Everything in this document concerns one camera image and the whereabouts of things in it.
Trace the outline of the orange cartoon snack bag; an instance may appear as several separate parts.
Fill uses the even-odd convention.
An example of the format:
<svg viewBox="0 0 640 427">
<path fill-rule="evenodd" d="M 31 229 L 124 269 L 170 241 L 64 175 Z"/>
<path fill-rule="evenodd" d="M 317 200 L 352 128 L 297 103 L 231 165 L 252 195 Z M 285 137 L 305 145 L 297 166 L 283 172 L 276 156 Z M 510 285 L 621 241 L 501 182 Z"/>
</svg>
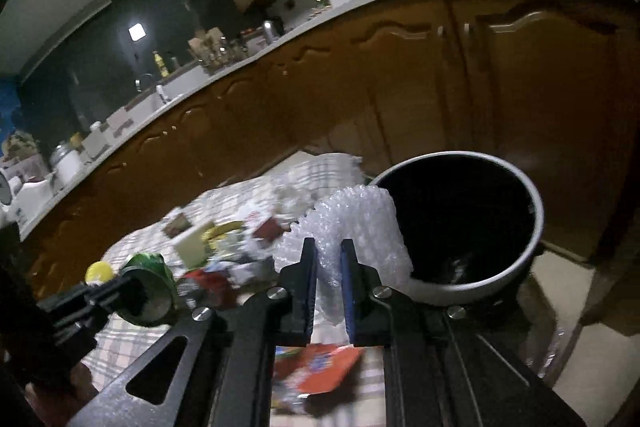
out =
<svg viewBox="0 0 640 427">
<path fill-rule="evenodd" d="M 303 410 L 312 395 L 325 395 L 340 387 L 362 354 L 362 348 L 337 343 L 278 346 L 274 351 L 271 407 Z"/>
</svg>

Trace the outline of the clear bubble wrap sheet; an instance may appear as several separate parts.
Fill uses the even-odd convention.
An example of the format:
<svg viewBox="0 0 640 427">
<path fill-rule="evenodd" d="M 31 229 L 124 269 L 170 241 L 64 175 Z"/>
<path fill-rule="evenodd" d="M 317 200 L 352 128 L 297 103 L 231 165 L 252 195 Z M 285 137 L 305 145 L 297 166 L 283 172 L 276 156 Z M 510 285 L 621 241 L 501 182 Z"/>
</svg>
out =
<svg viewBox="0 0 640 427">
<path fill-rule="evenodd" d="M 344 320 L 341 243 L 345 239 L 354 242 L 358 261 L 378 271 L 384 285 L 400 291 L 409 283 L 412 263 L 394 201 L 385 188 L 349 186 L 318 200 L 274 247 L 278 271 L 299 262 L 305 239 L 313 239 L 318 251 L 316 309 L 333 325 Z"/>
</svg>

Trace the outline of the white round trash bin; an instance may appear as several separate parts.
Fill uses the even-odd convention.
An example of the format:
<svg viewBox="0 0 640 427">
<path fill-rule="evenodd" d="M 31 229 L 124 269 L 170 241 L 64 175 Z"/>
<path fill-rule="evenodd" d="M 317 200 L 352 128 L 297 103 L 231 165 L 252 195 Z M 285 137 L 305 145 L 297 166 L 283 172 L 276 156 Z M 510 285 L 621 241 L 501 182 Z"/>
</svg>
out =
<svg viewBox="0 0 640 427">
<path fill-rule="evenodd" d="M 393 199 L 412 268 L 399 290 L 436 306 L 487 298 L 524 277 L 541 247 L 544 204 L 526 174 L 470 150 L 416 156 L 373 185 Z"/>
</svg>

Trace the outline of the yellow round sponge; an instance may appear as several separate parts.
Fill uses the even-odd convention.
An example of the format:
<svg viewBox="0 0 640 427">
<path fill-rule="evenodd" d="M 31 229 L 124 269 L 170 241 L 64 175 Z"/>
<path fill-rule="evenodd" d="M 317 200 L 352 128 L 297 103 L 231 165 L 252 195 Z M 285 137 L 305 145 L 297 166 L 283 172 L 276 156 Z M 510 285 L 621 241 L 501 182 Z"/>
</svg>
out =
<svg viewBox="0 0 640 427">
<path fill-rule="evenodd" d="M 115 272 L 112 266 L 105 261 L 97 261 L 88 266 L 85 273 L 87 285 L 101 285 L 113 280 Z"/>
</svg>

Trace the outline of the green glass bottle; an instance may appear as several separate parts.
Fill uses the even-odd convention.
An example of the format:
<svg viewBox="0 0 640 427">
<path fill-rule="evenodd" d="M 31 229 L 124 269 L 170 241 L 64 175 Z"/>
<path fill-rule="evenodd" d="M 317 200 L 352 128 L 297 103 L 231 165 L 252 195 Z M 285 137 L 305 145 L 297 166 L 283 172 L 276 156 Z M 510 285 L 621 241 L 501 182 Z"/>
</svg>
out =
<svg viewBox="0 0 640 427">
<path fill-rule="evenodd" d="M 155 327 L 172 324 L 177 315 L 177 285 L 161 254 L 134 254 L 119 271 L 130 282 L 117 311 L 130 324 Z"/>
</svg>

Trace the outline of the red snack wrapper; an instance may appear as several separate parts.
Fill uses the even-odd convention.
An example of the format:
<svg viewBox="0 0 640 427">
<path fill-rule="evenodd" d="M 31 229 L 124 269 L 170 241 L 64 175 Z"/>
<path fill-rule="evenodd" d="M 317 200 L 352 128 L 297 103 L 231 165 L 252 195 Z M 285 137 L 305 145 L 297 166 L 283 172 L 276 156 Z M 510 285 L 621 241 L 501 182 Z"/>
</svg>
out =
<svg viewBox="0 0 640 427">
<path fill-rule="evenodd" d="M 221 272 L 192 270 L 183 275 L 185 280 L 198 285 L 218 309 L 231 309 L 236 306 L 236 291 Z"/>
</svg>

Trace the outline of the plaid checkered tablecloth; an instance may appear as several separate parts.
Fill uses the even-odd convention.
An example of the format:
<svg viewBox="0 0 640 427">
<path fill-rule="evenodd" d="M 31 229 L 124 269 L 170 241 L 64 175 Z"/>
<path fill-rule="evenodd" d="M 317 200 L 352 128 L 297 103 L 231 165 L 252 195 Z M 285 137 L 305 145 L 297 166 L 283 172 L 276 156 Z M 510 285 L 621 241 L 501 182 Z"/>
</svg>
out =
<svg viewBox="0 0 640 427">
<path fill-rule="evenodd" d="M 239 222 L 239 229 L 224 233 L 220 240 L 225 256 L 216 274 L 246 300 L 260 282 L 279 268 L 279 243 L 258 239 L 255 231 L 268 220 L 286 228 L 314 208 L 319 200 L 341 188 L 363 184 L 361 159 L 344 153 L 318 156 L 298 152 L 262 176 L 213 188 L 165 217 L 122 237 L 107 249 L 102 259 L 120 269 L 136 254 L 160 254 L 175 279 L 186 274 L 175 239 L 165 231 L 178 217 L 190 222 L 192 241 L 198 247 L 213 245 L 213 227 Z M 386 423 L 382 352 L 368 348 L 343 386 L 327 395 L 315 395 L 303 414 L 274 411 L 273 426 L 383 426 Z"/>
</svg>

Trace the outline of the yellow snack bag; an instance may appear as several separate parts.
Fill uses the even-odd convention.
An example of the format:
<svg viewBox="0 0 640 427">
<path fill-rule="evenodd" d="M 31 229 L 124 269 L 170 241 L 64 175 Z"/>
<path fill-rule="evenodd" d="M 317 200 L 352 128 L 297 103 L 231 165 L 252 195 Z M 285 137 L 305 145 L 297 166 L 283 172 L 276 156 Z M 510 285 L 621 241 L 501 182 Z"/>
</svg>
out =
<svg viewBox="0 0 640 427">
<path fill-rule="evenodd" d="M 201 239 L 204 243 L 209 244 L 217 237 L 236 230 L 242 230 L 243 227 L 244 223 L 242 221 L 229 221 L 221 223 L 221 225 L 213 225 L 202 234 Z"/>
</svg>

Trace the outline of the white foam block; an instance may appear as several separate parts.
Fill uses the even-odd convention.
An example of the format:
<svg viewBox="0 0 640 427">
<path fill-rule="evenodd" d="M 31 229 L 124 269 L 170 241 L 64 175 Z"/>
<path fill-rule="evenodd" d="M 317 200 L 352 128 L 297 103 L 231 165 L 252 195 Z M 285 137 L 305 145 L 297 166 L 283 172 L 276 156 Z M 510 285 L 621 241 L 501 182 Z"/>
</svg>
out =
<svg viewBox="0 0 640 427">
<path fill-rule="evenodd" d="M 207 259 L 207 247 L 202 236 L 213 226 L 213 221 L 204 221 L 199 225 L 192 225 L 170 240 L 172 249 L 186 269 L 195 269 Z"/>
</svg>

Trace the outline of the white canister with lid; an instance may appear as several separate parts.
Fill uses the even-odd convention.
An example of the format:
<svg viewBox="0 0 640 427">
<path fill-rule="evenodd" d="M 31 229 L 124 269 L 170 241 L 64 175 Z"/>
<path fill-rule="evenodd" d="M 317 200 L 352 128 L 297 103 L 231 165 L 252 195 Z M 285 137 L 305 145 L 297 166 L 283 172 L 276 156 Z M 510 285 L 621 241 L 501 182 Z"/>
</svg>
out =
<svg viewBox="0 0 640 427">
<path fill-rule="evenodd" d="M 77 150 L 70 143 L 60 142 L 53 150 L 50 156 L 50 165 L 56 176 L 63 186 L 73 182 L 81 173 L 84 172 L 85 164 L 80 158 Z"/>
</svg>

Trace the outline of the yellow oil bottle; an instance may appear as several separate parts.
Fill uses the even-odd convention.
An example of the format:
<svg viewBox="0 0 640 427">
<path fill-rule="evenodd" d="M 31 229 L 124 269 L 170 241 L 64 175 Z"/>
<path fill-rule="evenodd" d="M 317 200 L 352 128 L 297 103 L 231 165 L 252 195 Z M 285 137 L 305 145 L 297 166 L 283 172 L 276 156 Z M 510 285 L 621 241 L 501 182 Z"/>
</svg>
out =
<svg viewBox="0 0 640 427">
<path fill-rule="evenodd" d="M 155 65 L 160 72 L 160 77 L 167 78 L 170 75 L 170 72 L 165 64 L 163 57 L 157 52 L 157 50 L 154 50 L 152 54 Z"/>
</svg>

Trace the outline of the steel kettle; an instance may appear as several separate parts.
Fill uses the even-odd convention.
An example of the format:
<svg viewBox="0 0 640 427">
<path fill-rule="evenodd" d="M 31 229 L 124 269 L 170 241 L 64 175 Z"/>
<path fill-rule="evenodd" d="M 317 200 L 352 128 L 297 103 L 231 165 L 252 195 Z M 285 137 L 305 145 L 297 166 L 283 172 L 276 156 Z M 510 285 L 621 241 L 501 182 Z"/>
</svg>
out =
<svg viewBox="0 0 640 427">
<path fill-rule="evenodd" d="M 268 46 L 280 38 L 278 28 L 272 20 L 264 20 L 262 22 L 262 35 L 264 36 L 265 42 Z"/>
</svg>

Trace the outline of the brown wooden lower cabinets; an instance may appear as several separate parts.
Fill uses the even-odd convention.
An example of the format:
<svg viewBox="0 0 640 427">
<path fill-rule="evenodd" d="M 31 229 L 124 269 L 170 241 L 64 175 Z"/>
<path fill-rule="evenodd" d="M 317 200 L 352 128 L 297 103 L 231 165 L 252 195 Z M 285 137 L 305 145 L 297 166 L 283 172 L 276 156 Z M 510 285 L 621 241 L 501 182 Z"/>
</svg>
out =
<svg viewBox="0 0 640 427">
<path fill-rule="evenodd" d="M 24 239 L 37 298 L 126 234 L 296 150 L 368 173 L 438 150 L 524 170 L 544 241 L 589 259 L 613 230 L 639 127 L 634 0 L 375 0 L 165 108 Z"/>
</svg>

